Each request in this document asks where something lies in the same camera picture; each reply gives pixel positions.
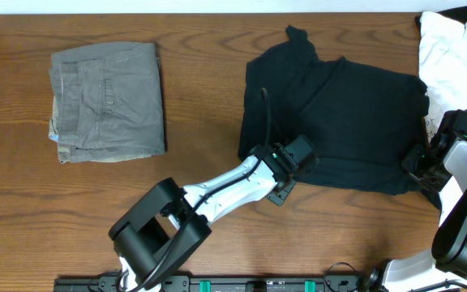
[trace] gray fabric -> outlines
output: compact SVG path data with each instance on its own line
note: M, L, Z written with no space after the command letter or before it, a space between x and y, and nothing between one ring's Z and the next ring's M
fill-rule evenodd
M61 162L123 161L165 152L154 44L114 42L52 55L49 137Z

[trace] white cloth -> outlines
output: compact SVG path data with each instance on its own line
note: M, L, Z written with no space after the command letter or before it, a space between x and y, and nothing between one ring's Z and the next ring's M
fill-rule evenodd
M446 111L467 109L467 23L422 13L419 77L430 98L425 117L430 140Z

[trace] green strip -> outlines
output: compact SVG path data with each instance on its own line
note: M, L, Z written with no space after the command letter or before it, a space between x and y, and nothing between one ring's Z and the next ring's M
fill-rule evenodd
M210 281L201 281L199 283L199 292L210 292L211 285Z
M316 292L315 281L306 281L306 292Z

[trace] stack of folded clothes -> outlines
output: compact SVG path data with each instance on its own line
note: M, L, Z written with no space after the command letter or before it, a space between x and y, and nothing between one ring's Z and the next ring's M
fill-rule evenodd
M115 162L165 152L154 44L112 42L52 55L49 137L58 159Z

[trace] folded gray shorts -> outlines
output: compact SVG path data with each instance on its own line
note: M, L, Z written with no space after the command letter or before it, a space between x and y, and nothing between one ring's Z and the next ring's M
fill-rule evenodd
M49 137L61 162L123 161L165 152L154 44L113 42L52 55Z

